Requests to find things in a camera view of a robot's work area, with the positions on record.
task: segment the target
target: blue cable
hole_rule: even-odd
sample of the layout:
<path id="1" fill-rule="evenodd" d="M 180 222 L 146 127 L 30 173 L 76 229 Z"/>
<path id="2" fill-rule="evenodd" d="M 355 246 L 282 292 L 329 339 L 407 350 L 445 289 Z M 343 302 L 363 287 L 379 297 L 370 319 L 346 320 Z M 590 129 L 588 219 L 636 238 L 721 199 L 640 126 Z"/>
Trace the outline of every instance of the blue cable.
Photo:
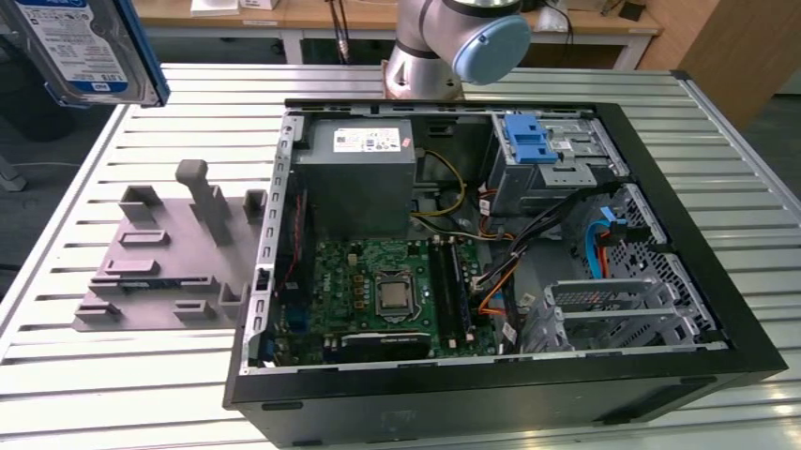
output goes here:
<path id="1" fill-rule="evenodd" d="M 588 227 L 588 233 L 585 235 L 585 251 L 588 252 L 588 266 L 590 267 L 590 273 L 593 278 L 604 277 L 598 257 L 596 256 L 596 228 L 609 228 L 610 226 L 610 222 L 605 219 L 601 219 L 596 220 Z"/>

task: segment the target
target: power supply label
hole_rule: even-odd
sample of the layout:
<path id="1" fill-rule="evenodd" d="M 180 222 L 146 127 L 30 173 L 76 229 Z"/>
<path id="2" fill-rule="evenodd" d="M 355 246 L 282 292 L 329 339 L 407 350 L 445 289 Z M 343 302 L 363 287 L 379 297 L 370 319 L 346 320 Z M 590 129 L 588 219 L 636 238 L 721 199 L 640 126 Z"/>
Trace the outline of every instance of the power supply label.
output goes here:
<path id="1" fill-rule="evenodd" d="M 334 152 L 399 152 L 398 128 L 339 128 L 334 131 Z"/>
<path id="2" fill-rule="evenodd" d="M 88 0 L 15 0 L 64 79 L 84 92 L 123 92 L 128 77 L 91 28 Z"/>

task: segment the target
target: sticker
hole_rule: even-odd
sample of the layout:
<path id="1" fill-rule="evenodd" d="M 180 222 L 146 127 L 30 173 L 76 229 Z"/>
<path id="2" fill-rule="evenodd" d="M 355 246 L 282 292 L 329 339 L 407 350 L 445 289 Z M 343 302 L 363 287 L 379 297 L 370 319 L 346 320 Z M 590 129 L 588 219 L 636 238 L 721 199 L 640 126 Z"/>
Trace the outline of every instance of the sticker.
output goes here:
<path id="1" fill-rule="evenodd" d="M 478 210 L 481 212 L 482 216 L 489 216 L 490 215 L 490 201 L 489 200 L 479 200 L 478 201 Z"/>
<path id="2" fill-rule="evenodd" d="M 242 21 L 242 24 L 251 26 L 278 26 L 277 21 Z"/>
<path id="3" fill-rule="evenodd" d="M 514 331 L 509 322 L 504 322 L 504 336 L 506 336 L 506 339 L 509 339 L 512 343 L 517 341 L 517 331 Z"/>
<path id="4" fill-rule="evenodd" d="M 339 128 L 334 131 L 334 152 L 399 152 L 398 128 Z"/>
<path id="5" fill-rule="evenodd" d="M 565 140 L 565 141 L 550 141 L 550 150 L 568 150 L 568 151 L 573 151 L 573 145 L 572 142 Z"/>
<path id="6" fill-rule="evenodd" d="M 91 30 L 87 0 L 16 0 L 64 79 L 86 92 L 123 92 L 128 77 L 111 45 Z"/>
<path id="7" fill-rule="evenodd" d="M 517 301 L 517 306 L 520 306 L 521 308 L 528 308 L 534 303 L 534 300 L 537 300 L 537 297 L 534 297 L 530 293 L 526 292 L 521 299 Z"/>

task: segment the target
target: metal table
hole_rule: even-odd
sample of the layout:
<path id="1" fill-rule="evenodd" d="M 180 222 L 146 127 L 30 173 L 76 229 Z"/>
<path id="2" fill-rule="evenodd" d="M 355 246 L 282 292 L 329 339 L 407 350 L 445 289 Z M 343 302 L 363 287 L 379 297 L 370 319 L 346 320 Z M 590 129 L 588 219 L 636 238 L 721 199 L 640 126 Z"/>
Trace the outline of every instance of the metal table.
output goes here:
<path id="1" fill-rule="evenodd" d="M 170 106 L 119 107 L 0 306 L 0 448 L 271 448 L 221 408 L 233 331 L 79 334 L 72 312 L 130 184 L 188 196 L 183 158 L 227 195 L 267 188 L 285 98 L 378 98 L 378 67 L 166 65 Z M 791 370 L 649 424 L 401 442 L 610 450 L 801 446 L 801 204 L 700 94 L 666 72 L 518 70 L 471 99 L 620 103 Z M 381 448 L 394 448 L 383 444 Z"/>

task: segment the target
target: computer case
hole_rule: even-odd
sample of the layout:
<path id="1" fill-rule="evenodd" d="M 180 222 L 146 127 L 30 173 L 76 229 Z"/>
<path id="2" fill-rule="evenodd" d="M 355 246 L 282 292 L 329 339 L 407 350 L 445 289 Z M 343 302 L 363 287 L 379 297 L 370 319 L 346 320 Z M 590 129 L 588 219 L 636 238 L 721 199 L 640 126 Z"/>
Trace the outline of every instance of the computer case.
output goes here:
<path id="1" fill-rule="evenodd" d="M 286 207 L 317 127 L 354 120 L 410 124 L 394 241 Z M 277 148 L 225 406 L 278 447 L 644 422 L 787 369 L 617 105 L 289 100 Z"/>

